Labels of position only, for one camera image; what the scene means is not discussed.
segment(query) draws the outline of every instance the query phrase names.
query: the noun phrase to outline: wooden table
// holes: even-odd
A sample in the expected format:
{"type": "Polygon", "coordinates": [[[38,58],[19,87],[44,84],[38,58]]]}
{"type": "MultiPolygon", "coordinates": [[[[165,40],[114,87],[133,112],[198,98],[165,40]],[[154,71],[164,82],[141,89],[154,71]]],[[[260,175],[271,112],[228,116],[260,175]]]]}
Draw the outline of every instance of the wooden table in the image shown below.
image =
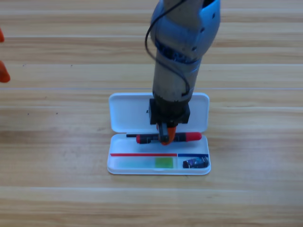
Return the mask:
{"type": "Polygon", "coordinates": [[[107,172],[108,97],[151,91],[157,1],[0,0],[1,226],[303,226],[302,0],[222,0],[196,84],[210,174],[107,172]]]}

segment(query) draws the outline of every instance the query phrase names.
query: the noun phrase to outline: orange gripper tip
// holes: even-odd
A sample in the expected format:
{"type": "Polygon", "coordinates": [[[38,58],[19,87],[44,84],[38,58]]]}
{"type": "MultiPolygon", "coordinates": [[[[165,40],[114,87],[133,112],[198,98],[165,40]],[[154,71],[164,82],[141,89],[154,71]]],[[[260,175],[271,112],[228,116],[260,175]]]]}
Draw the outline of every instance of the orange gripper tip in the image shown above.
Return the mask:
{"type": "Polygon", "coordinates": [[[0,28],[0,43],[4,42],[4,35],[0,28]]]}
{"type": "Polygon", "coordinates": [[[175,135],[176,135],[176,127],[174,128],[167,128],[167,132],[169,134],[169,141],[168,142],[162,142],[161,144],[166,146],[172,143],[174,141],[175,135]]]}
{"type": "Polygon", "coordinates": [[[7,83],[10,81],[10,76],[6,67],[2,61],[0,61],[0,82],[7,83]]]}

